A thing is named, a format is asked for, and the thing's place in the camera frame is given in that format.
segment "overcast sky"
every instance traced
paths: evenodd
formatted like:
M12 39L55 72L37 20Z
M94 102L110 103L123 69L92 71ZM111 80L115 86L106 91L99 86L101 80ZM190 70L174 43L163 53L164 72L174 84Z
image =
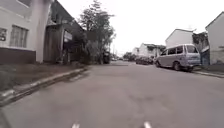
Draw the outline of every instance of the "overcast sky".
M59 0L74 17L93 0ZM113 46L118 54L132 51L141 43L164 44L175 28L197 29L205 27L224 9L223 0L98 0L115 17L111 25L117 37Z

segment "road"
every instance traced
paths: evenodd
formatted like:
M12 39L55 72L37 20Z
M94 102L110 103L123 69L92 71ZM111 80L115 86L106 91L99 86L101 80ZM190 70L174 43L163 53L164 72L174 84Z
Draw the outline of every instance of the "road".
M12 128L223 128L224 79L113 62L3 112Z

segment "white house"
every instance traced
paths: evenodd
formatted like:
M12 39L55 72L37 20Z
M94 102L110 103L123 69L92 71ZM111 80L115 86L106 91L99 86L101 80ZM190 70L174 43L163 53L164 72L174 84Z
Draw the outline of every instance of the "white house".
M165 46L142 43L139 47L139 56L157 57L163 49L165 49Z
M132 54L138 56L139 55L139 48L134 48L132 50Z
M53 0L0 0L0 63L43 61L44 34Z
M210 64L224 63L224 12L206 26L210 45Z
M179 44L193 44L193 31L175 29L166 39L166 47L172 47Z

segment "house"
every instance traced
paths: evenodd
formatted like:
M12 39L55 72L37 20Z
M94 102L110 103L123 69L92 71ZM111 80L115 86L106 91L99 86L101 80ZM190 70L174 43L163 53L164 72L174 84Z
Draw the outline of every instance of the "house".
M197 47L198 51L201 55L201 64L206 66L210 64L210 54L209 54L209 42L208 42L208 33L194 33L193 36L193 43Z
M139 47L139 56L144 57L158 57L160 53L165 49L166 47L163 45L155 45L155 44L144 44L142 43Z
M44 44L44 62L64 62L79 59L86 42L85 30L66 9L55 0L48 16Z
M138 54L139 54L139 48L137 48L137 47L134 48L134 49L132 50L132 54L138 56Z
M193 44L193 31L175 29L166 39L166 47L172 47L180 44Z
M206 26L208 32L210 64L224 64L224 12Z
M44 33L53 0L0 0L0 63L43 60Z

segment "lane marking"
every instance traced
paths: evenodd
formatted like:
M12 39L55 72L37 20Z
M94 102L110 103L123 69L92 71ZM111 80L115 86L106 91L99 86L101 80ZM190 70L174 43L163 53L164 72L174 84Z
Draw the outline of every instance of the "lane marking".
M73 124L72 128L79 128L79 126L80 126L79 124Z
M145 122L144 123L144 128L152 128L151 125L149 124L149 122Z

